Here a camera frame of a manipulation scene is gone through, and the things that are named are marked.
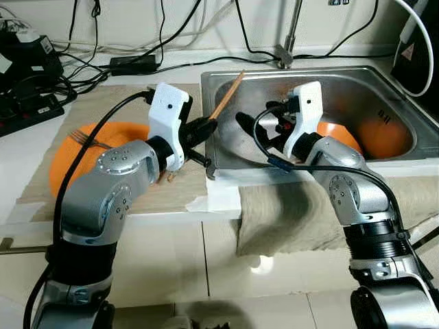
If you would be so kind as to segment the orange plastic bowl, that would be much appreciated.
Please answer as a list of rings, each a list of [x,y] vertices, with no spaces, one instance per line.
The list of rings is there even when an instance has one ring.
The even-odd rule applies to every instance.
[[[363,148],[361,148],[361,145],[357,142],[357,139],[353,134],[351,134],[351,132],[349,132],[347,128],[345,128],[344,125],[321,121],[318,123],[317,133],[323,136],[333,137],[337,141],[342,142],[342,144],[353,148],[355,151],[357,151],[357,153],[363,153]]]

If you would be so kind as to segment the beige hanging towel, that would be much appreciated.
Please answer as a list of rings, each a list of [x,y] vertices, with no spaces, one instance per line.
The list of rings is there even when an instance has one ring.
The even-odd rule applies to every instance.
[[[438,212],[437,176],[387,178],[406,228]],[[317,182],[242,186],[235,253],[273,255],[347,247],[329,196]]]

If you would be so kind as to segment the black power adapter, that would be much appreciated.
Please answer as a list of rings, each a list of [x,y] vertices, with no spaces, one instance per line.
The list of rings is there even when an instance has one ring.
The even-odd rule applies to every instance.
[[[123,56],[110,59],[106,68],[111,75],[140,75],[154,73],[158,69],[159,62],[154,54],[147,56]]]

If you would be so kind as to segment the stainless steel sink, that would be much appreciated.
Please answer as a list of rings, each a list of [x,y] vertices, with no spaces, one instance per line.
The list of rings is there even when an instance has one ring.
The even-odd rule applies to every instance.
[[[360,145],[369,167],[386,178],[438,175],[439,126],[373,66],[296,70],[257,70],[242,76],[206,144],[208,178],[263,169],[266,162],[253,140],[236,122],[237,113],[257,116],[268,101],[285,100],[294,87],[319,82],[323,121],[344,126]]]

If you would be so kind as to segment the black charger box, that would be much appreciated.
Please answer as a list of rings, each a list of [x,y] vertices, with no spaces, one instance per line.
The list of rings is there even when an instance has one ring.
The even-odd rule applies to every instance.
[[[0,94],[24,79],[37,86],[59,84],[63,68],[58,56],[46,35],[0,26]]]

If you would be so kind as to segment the metal faucet pipe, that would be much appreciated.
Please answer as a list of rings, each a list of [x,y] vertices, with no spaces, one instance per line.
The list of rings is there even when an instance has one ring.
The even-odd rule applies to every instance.
[[[278,57],[277,66],[280,69],[289,69],[294,62],[294,46],[296,42],[296,31],[299,16],[305,0],[296,0],[294,6],[294,15],[292,15],[291,23],[289,23],[289,30],[282,45],[274,47],[274,53]]]

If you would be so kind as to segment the black power strip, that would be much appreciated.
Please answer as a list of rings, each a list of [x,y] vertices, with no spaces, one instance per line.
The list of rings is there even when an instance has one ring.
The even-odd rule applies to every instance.
[[[63,106],[72,103],[76,97],[76,94],[72,94],[59,101],[56,94],[0,96],[0,137],[62,116]]]

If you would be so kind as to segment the wooden chopstick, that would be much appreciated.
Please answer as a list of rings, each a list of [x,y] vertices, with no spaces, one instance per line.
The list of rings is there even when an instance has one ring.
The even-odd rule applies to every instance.
[[[233,82],[228,88],[228,90],[226,91],[226,93],[223,94],[222,100],[219,101],[219,103],[213,109],[213,112],[210,113],[210,115],[207,116],[207,118],[216,119],[217,121],[217,117],[223,112],[223,110],[226,109],[231,98],[235,96],[235,92],[238,90],[239,85],[244,79],[244,75],[245,73],[243,71],[239,72],[239,75],[236,76],[235,79],[233,79]],[[170,136],[165,139],[167,145],[169,145],[169,152],[170,152],[169,156],[166,157],[166,159],[164,160],[164,169],[166,170],[166,172],[177,173],[180,170],[184,169],[185,163],[188,162],[188,160],[185,159],[184,150],[182,149],[182,145],[180,144],[179,131],[183,123],[188,123],[186,119],[188,119],[189,116],[189,110],[191,109],[192,100],[193,98],[191,96],[188,96],[187,99],[184,101],[184,103],[182,103],[182,105],[180,106],[180,113],[178,115],[179,124],[176,127],[172,126]],[[200,142],[201,144],[207,140],[195,140],[195,141],[197,143]],[[206,169],[206,177],[210,180],[214,180],[215,172],[216,172],[216,167],[213,165],[213,160],[211,160],[211,166],[207,167]]]

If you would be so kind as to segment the silver metal fork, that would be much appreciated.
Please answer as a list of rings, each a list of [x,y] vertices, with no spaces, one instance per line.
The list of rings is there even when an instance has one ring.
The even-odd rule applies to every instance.
[[[78,142],[80,145],[88,145],[88,147],[101,147],[104,149],[112,149],[112,145],[107,145],[98,140],[93,140],[91,142],[86,143],[88,134],[85,134],[81,130],[75,130],[74,132],[70,132],[69,137],[72,138],[73,141]]]

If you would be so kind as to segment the black appliance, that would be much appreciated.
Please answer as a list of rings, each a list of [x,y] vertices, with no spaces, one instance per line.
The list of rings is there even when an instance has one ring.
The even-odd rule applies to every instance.
[[[431,49],[435,56],[433,68],[438,71],[439,0],[404,0],[410,5],[429,32]],[[399,44],[393,60],[391,74],[409,94],[423,96],[424,88],[432,84],[429,74],[429,51],[414,19],[408,18],[399,35]]]

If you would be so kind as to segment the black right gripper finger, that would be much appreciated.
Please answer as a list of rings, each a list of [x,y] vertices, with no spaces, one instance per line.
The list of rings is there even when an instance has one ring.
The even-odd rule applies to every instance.
[[[268,132],[254,117],[244,112],[238,112],[235,114],[235,121],[248,137],[257,138],[257,140],[267,140]]]

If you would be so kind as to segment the beige counter mat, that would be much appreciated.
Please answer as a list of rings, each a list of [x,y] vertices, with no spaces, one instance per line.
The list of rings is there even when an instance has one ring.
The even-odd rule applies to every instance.
[[[142,90],[144,85],[99,87],[76,98],[59,118],[0,137],[0,209],[37,210],[38,220],[44,220],[54,203],[48,169],[62,138],[74,128],[96,123],[119,101]],[[130,212],[186,211],[191,202],[207,194],[206,170],[188,162],[171,182],[163,180],[136,198]]]

